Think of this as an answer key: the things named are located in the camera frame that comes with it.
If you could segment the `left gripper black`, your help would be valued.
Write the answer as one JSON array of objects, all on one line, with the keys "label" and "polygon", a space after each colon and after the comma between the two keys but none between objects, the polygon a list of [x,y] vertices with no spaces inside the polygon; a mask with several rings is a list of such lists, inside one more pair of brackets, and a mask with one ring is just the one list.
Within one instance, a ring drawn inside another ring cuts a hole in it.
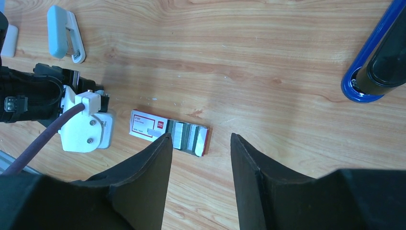
[{"label": "left gripper black", "polygon": [[0,120],[51,124],[63,111],[61,101],[68,89],[75,94],[87,90],[99,92],[100,111],[105,111],[104,87],[81,77],[77,70],[38,63],[29,73],[3,66],[0,69]]}]

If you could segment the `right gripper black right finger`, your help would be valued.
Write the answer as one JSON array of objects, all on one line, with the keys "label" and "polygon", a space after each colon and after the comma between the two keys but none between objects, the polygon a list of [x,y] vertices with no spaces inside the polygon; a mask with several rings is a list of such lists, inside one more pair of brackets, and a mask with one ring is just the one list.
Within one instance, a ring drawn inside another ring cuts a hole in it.
[{"label": "right gripper black right finger", "polygon": [[338,169],[315,179],[230,139],[242,230],[403,230],[404,170]]}]

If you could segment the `light blue small stapler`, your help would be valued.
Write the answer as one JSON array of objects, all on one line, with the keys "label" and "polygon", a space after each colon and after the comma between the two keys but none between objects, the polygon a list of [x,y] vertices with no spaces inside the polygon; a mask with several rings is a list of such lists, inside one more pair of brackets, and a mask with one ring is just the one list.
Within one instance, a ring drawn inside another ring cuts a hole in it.
[{"label": "light blue small stapler", "polygon": [[53,5],[47,12],[48,50],[51,56],[71,57],[80,64],[86,58],[79,24],[73,12]]}]

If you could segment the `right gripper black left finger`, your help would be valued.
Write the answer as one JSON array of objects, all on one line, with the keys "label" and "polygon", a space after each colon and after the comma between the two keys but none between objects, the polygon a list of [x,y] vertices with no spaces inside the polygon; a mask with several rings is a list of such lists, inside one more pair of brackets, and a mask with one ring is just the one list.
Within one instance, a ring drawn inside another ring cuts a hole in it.
[{"label": "right gripper black left finger", "polygon": [[159,230],[169,184],[172,140],[85,181],[22,173],[0,177],[3,230]]}]

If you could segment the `red white staple box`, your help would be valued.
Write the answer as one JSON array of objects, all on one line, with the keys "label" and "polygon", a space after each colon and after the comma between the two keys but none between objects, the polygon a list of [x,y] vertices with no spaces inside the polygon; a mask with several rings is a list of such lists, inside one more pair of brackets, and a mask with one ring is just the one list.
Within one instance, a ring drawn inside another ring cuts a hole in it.
[{"label": "red white staple box", "polygon": [[208,142],[209,128],[133,110],[129,134],[151,142],[164,134],[170,134],[174,149],[202,157]]}]

